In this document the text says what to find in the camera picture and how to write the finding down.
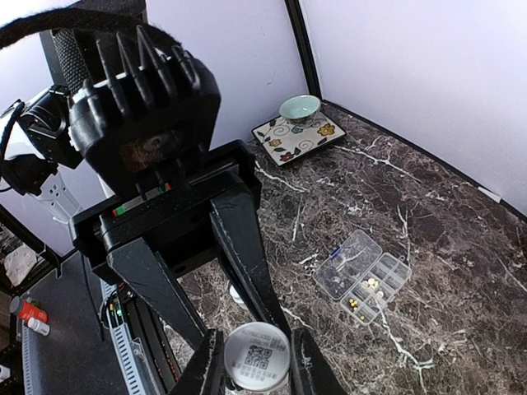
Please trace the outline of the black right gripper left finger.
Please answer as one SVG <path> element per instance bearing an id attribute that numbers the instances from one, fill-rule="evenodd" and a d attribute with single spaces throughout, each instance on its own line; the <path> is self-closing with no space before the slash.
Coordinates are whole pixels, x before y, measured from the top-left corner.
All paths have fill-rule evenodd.
<path id="1" fill-rule="evenodd" d="M 226 390 L 224 379 L 224 335 L 209 329 L 186 365 L 173 395 L 218 395 Z"/>

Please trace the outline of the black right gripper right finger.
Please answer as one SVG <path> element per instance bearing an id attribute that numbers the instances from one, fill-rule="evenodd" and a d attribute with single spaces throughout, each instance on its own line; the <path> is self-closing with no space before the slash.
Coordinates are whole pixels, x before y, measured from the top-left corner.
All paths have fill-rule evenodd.
<path id="1" fill-rule="evenodd" d="M 291 332 L 291 394 L 346 395 L 306 328 Z"/>

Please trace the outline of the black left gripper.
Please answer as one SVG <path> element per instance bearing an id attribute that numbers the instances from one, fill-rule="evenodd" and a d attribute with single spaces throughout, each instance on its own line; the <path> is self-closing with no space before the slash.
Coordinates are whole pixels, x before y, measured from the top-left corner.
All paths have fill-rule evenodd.
<path id="1" fill-rule="evenodd" d="M 95 275 L 109 284 L 121 277 L 193 350 L 206 325 L 170 272 L 181 277 L 212 261 L 219 245 L 222 267 L 253 317 L 289 337 L 256 214 L 261 183 L 254 165 L 246 144 L 229 142 L 210 151 L 188 188 L 169 187 L 138 202 L 113 196 L 75 215 L 72 242 Z M 239 182 L 250 192 L 226 192 Z"/>

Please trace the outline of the clear plastic pill organizer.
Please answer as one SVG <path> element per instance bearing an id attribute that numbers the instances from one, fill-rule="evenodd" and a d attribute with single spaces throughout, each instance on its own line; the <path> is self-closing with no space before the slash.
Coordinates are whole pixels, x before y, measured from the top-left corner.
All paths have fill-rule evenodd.
<path id="1" fill-rule="evenodd" d="M 385 252 L 366 232 L 356 230 L 320 264 L 313 278 L 330 299 L 367 326 L 384 312 L 411 275 L 411 268 L 401 258 Z M 380 282 L 385 293 L 382 300 L 361 287 L 361 282 L 371 277 Z M 350 299 L 360 301 L 366 316 L 364 322 L 352 314 Z"/>

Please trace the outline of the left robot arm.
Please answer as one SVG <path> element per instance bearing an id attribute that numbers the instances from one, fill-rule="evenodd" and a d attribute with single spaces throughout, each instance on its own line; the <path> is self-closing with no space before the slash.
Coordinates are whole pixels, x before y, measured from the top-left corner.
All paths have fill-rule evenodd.
<path id="1" fill-rule="evenodd" d="M 217 259 L 249 311 L 290 328 L 271 282 L 257 209 L 261 184 L 240 140 L 211 148 L 221 96 L 213 74 L 141 16 L 143 2 L 55 8 L 1 29 L 9 47 L 49 33 L 64 83 L 17 102 L 31 153 L 1 159 L 21 194 L 60 165 L 86 162 L 111 196 L 77 213 L 72 242 L 93 272 L 125 284 L 197 347 L 206 332 L 179 278 Z"/>

